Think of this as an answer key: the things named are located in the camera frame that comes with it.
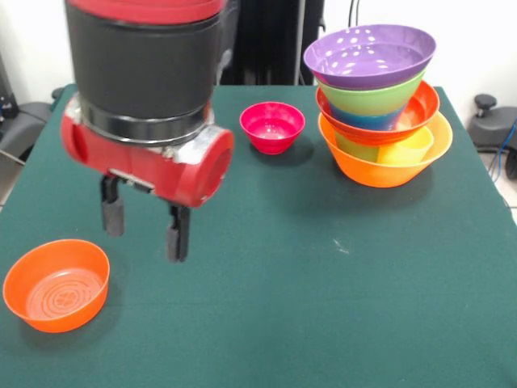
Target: floor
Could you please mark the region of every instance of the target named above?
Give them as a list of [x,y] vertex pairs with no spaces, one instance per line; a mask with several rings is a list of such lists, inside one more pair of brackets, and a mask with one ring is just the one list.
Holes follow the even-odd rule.
[[[494,154],[479,154],[483,164],[488,170],[490,164],[494,159]],[[499,194],[501,194],[502,198],[506,201],[507,206],[511,210],[511,214],[514,218],[515,223],[517,224],[517,181],[511,182],[504,172],[504,164],[506,162],[506,155],[503,155],[501,158],[501,175],[499,179],[496,180],[498,173],[498,163],[495,166],[495,172],[492,174],[492,180],[495,180],[495,187],[498,189]]]
[[0,211],[7,202],[23,167],[0,154]]

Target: bowl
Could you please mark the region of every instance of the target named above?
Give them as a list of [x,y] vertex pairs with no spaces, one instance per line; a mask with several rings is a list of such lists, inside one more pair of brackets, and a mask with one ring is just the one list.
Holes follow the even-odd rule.
[[36,330],[72,331],[103,307],[110,264],[102,249],[82,240],[41,245],[7,273],[3,299],[9,310]]
[[374,91],[347,91],[318,81],[323,94],[336,108],[358,116],[382,116],[403,108],[418,89],[423,78],[419,73],[395,86]]
[[404,108],[400,108],[393,113],[383,116],[357,116],[344,112],[331,103],[329,103],[329,106],[332,117],[336,120],[353,127],[371,129],[374,131],[389,131],[393,129],[393,126],[397,123],[398,118],[404,110]]
[[436,49],[417,28],[376,24],[347,28],[313,42],[304,54],[316,79],[348,90],[397,85],[426,69]]
[[421,162],[434,142],[432,132],[424,126],[405,140],[380,147],[376,161],[392,166],[410,166]]
[[332,117],[330,104],[321,89],[316,92],[316,100],[322,115],[332,124],[337,133],[366,146],[382,146],[406,139],[426,125],[439,109],[438,93],[425,81],[422,81],[402,111],[393,131],[372,131],[336,120]]
[[286,103],[257,103],[241,114],[241,126],[258,151],[277,155],[286,151],[300,136],[305,127],[305,117]]
[[334,133],[336,136],[336,146],[347,154],[355,156],[358,159],[368,160],[369,162],[377,162],[379,158],[379,147],[370,147],[355,143],[347,139],[341,133]]
[[452,129],[447,119],[438,112],[427,127],[435,137],[435,142],[421,162],[403,167],[386,166],[361,160],[340,150],[336,145],[334,128],[323,115],[319,116],[320,133],[341,171],[355,182],[373,188],[393,188],[403,185],[448,151],[452,144]]

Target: stack of bowls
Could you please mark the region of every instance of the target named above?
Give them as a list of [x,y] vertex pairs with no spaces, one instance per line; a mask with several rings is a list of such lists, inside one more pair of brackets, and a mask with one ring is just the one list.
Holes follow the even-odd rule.
[[370,25],[329,34],[305,51],[319,84],[320,131],[353,180],[404,184],[451,145],[439,96],[422,80],[435,48],[417,28]]

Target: blue bowl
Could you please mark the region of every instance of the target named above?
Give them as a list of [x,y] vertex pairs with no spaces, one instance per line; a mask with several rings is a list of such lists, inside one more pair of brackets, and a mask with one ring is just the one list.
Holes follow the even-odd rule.
[[405,108],[402,107],[397,109],[395,112],[383,116],[357,116],[352,113],[342,111],[341,109],[335,107],[332,103],[329,103],[329,105],[330,113],[332,114],[333,118],[352,127],[371,129],[374,131],[392,130]]

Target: blue cable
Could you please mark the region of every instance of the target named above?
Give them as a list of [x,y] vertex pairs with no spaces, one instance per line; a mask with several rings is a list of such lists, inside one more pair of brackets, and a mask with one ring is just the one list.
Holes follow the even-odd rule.
[[495,178],[494,183],[496,183],[498,181],[499,177],[501,176],[501,157],[502,157],[502,152],[504,151],[506,146],[508,146],[508,143],[510,142],[511,138],[514,136],[516,128],[517,128],[517,119],[515,119],[514,124],[511,126],[510,133],[508,133],[508,136],[506,137],[505,141],[499,147],[499,150],[498,150],[498,153],[497,153],[497,158],[499,159],[498,176]]

